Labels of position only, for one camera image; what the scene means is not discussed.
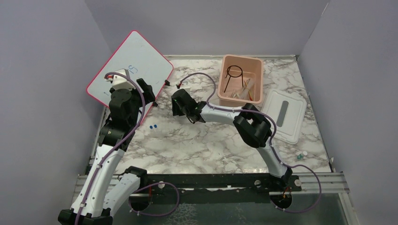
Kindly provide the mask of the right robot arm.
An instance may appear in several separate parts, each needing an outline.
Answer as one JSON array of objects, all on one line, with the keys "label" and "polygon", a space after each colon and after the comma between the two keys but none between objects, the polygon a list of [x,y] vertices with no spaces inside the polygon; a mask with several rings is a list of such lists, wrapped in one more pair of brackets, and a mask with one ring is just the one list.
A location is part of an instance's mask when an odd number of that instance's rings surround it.
[{"label": "right robot arm", "polygon": [[276,134],[276,124],[250,103],[243,107],[210,105],[195,101],[185,89],[177,90],[171,97],[174,116],[186,116],[196,122],[216,122],[234,126],[243,142],[255,148],[268,167],[271,186],[278,191],[289,186],[292,169],[282,162],[277,149],[272,144]]}]

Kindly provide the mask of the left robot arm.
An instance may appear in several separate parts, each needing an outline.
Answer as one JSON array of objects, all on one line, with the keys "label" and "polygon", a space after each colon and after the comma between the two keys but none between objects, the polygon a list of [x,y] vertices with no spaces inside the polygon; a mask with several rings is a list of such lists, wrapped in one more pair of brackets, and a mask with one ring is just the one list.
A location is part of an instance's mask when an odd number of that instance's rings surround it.
[{"label": "left robot arm", "polygon": [[108,190],[115,170],[144,118],[145,106],[155,101],[152,87],[144,79],[137,79],[132,87],[112,91],[110,120],[99,132],[93,165],[70,209],[60,211],[60,224],[111,225],[128,196],[133,191],[140,193],[147,188],[145,177],[128,172],[111,191]]}]

